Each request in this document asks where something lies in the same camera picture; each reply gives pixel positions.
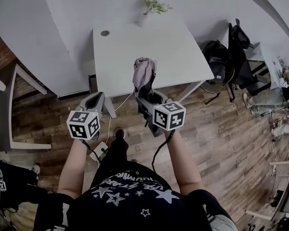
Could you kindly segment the black office chair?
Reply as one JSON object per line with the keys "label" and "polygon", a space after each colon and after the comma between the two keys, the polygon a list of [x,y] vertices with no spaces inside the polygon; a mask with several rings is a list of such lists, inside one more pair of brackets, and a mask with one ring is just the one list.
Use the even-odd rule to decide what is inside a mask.
{"label": "black office chair", "polygon": [[232,97],[230,102],[234,102],[234,88],[233,85],[241,88],[246,88],[250,93],[254,93],[256,83],[258,82],[256,76],[252,74],[250,64],[247,60],[245,50],[253,48],[249,37],[240,26],[240,20],[236,19],[236,24],[233,26],[229,24],[228,30],[228,51],[232,57],[234,74],[228,82]]}

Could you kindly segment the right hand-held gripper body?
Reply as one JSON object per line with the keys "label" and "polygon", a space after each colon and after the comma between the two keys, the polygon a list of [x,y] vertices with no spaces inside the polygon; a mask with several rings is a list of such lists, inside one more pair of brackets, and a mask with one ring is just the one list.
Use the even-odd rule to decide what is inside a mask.
{"label": "right hand-held gripper body", "polygon": [[162,134],[162,131],[172,131],[184,125],[186,108],[179,102],[150,105],[145,118],[147,125],[154,137]]}

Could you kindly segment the person's black star-print shirt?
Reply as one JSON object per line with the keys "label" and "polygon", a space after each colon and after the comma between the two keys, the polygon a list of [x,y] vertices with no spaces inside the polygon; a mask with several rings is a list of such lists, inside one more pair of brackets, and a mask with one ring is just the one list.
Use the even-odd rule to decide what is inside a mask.
{"label": "person's black star-print shirt", "polygon": [[237,231],[206,190],[173,191],[152,171],[112,175],[73,199],[48,194],[39,204],[34,231]]}

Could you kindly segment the black and pink umbrella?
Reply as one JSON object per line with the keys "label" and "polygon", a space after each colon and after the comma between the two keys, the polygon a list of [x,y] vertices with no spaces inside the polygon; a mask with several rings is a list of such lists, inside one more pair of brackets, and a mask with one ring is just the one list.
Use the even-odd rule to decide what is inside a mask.
{"label": "black and pink umbrella", "polygon": [[143,97],[150,94],[156,77],[157,61],[141,57],[135,60],[133,67],[132,83],[135,97]]}

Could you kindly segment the dark desk with white legs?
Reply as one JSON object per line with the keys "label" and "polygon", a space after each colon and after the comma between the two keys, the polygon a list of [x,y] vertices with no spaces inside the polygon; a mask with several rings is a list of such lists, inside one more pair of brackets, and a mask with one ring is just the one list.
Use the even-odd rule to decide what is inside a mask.
{"label": "dark desk with white legs", "polygon": [[50,144],[15,142],[12,137],[12,102],[16,75],[19,75],[40,93],[46,95],[47,90],[35,81],[15,61],[0,70],[0,80],[6,85],[5,91],[0,91],[0,152],[14,149],[50,150]]}

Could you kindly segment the black bag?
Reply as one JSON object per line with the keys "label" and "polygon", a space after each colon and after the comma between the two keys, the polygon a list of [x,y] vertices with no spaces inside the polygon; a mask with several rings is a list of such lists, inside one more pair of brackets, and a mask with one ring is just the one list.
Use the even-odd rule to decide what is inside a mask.
{"label": "black bag", "polygon": [[225,83],[231,79],[234,73],[232,56],[220,41],[210,40],[202,53],[214,75],[213,82]]}

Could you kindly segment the green plant in white vase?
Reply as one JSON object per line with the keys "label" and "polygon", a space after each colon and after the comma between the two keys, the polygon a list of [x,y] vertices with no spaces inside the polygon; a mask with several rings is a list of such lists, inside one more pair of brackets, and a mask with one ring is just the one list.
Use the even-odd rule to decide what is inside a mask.
{"label": "green plant in white vase", "polygon": [[162,15],[172,10],[169,4],[162,3],[159,0],[141,0],[140,14],[137,17],[137,25],[142,28],[148,20],[150,14]]}

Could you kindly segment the white power strip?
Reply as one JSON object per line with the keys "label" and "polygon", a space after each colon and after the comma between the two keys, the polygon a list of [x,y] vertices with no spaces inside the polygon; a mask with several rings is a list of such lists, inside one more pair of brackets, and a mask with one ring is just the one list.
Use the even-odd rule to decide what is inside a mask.
{"label": "white power strip", "polygon": [[90,158],[94,161],[101,161],[102,156],[106,154],[106,151],[108,149],[108,146],[105,142],[100,142],[99,145],[97,145],[93,151],[90,153]]}

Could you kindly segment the white desk with black pedestal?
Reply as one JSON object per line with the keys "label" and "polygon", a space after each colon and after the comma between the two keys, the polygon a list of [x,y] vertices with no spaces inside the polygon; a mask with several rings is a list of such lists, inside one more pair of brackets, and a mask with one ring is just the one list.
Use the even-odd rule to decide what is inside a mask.
{"label": "white desk with black pedestal", "polygon": [[263,61],[270,74],[271,90],[279,89],[282,87],[284,81],[282,78],[282,66],[274,52],[262,43],[258,43],[246,50],[248,60]]}

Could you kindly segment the round woven chair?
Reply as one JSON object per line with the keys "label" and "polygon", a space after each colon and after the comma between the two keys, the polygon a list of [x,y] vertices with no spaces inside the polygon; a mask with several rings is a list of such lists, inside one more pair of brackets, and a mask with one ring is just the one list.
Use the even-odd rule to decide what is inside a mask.
{"label": "round woven chair", "polygon": [[[202,43],[199,44],[199,47],[200,47],[200,50],[202,52],[203,48],[207,45],[207,43],[209,42],[210,40],[206,40]],[[235,74],[235,70],[234,70],[234,73],[232,74],[231,76],[231,79],[233,78]],[[211,101],[213,101],[214,99],[216,99],[217,97],[219,97],[221,91],[223,90],[223,88],[227,87],[227,85],[230,83],[231,79],[225,83],[215,83],[213,82],[213,79],[211,80],[207,80],[205,82],[203,82],[203,84],[201,84],[201,88],[210,93],[210,94],[214,94],[215,96],[213,98],[211,98],[209,101],[205,102],[205,104],[208,104],[210,103]]]}

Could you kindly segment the person's black trousers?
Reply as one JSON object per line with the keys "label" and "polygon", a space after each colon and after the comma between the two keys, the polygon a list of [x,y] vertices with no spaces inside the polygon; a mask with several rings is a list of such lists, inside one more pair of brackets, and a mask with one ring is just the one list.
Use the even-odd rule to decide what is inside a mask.
{"label": "person's black trousers", "polygon": [[97,169],[94,180],[104,180],[107,177],[121,173],[126,170],[142,170],[143,165],[131,162],[127,159],[127,150],[129,145],[124,139],[115,139],[108,148],[106,156]]}

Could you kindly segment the person's right forearm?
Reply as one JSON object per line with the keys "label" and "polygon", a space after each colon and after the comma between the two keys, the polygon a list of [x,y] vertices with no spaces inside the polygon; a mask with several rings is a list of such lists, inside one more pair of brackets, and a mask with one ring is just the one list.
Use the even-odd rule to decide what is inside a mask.
{"label": "person's right forearm", "polygon": [[195,190],[205,189],[198,167],[179,133],[175,131],[167,143],[173,171],[180,193],[189,195]]}

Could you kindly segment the person's left forearm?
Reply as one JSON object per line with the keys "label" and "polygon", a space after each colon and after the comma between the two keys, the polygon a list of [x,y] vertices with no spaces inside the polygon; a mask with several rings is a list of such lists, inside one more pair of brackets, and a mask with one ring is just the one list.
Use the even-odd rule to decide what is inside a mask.
{"label": "person's left forearm", "polygon": [[60,175],[58,193],[66,194],[73,199],[82,194],[87,147],[75,139]]}

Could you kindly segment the white metal frame table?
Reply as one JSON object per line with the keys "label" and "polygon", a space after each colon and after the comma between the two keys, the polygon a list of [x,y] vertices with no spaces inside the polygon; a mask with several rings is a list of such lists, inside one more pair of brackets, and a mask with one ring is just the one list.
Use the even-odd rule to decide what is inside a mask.
{"label": "white metal frame table", "polygon": [[[282,161],[282,162],[270,162],[269,166],[276,167],[276,166],[284,166],[289,165],[289,161]],[[289,173],[279,174],[276,175],[277,177],[289,177]]]}

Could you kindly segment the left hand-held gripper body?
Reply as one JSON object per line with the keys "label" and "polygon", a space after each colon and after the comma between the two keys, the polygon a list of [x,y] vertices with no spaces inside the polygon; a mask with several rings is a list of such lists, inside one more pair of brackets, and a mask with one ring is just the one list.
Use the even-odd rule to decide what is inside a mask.
{"label": "left hand-held gripper body", "polygon": [[85,109],[83,106],[77,106],[75,110],[70,111],[66,121],[71,138],[98,141],[101,118],[101,110]]}

